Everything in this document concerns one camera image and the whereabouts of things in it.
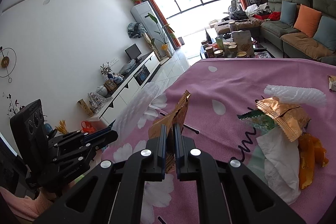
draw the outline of white flower print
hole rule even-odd
[[[133,153],[145,148],[146,141],[139,141],[134,150],[132,150],[132,146],[129,143],[126,143],[113,153],[114,162],[127,160]],[[169,205],[171,201],[170,193],[174,190],[173,178],[172,174],[166,174],[165,179],[161,182],[145,182],[141,207],[142,224],[154,223],[153,206],[162,208]]]
[[[147,110],[144,112],[144,114],[138,121],[138,128],[143,128],[147,120],[154,121],[159,115],[156,110],[165,108],[167,106],[166,102],[167,102],[166,94],[163,93],[160,96],[156,97],[150,103]]]

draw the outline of pink tablecloth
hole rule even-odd
[[[327,105],[314,108],[303,105],[312,120],[308,132],[318,137],[327,149],[329,164],[315,168],[311,186],[291,205],[307,224],[316,224],[336,195],[336,92],[330,92],[327,75],[336,75],[336,67],[303,59],[216,59],[201,60],[181,75],[166,91],[169,112],[185,90],[192,95],[185,123],[197,128],[199,135],[184,129],[183,134],[192,137],[196,147],[210,153],[215,159],[228,161],[232,156],[242,158],[238,145],[246,139],[245,132],[253,132],[248,125],[237,119],[237,114],[255,108],[255,99],[261,99],[266,85],[289,85],[322,90]],[[116,161],[127,157],[144,145],[148,128],[136,128],[121,148],[111,146],[102,159]],[[252,136],[251,150],[245,153],[247,165],[256,148]],[[161,217],[167,224],[198,223],[196,184],[179,182],[168,175],[164,182],[147,183],[144,191],[142,223],[160,224]]]

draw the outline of vase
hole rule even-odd
[[[165,53],[166,53],[166,55],[167,55],[168,58],[171,58],[171,53],[170,53],[170,51],[168,49],[168,44],[163,44],[161,46],[161,49],[163,49],[165,51]]]

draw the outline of monitor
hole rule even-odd
[[[133,44],[131,47],[127,48],[125,52],[127,53],[130,59],[135,59],[136,62],[140,61],[138,57],[141,54],[141,51],[139,50],[136,44]]]

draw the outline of cabinet drawer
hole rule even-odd
[[[158,63],[159,63],[158,59],[156,58],[155,55],[153,55],[149,60],[147,60],[145,65],[148,68],[149,72],[152,72],[153,70],[155,70],[155,67],[157,66]]]
[[[108,124],[110,124],[118,117],[126,106],[127,105],[124,100],[118,95],[111,103],[111,106],[107,108],[102,117]]]
[[[130,82],[127,83],[127,85],[122,89],[119,95],[125,101],[125,103],[128,104],[138,89],[139,89],[139,84],[132,77]]]

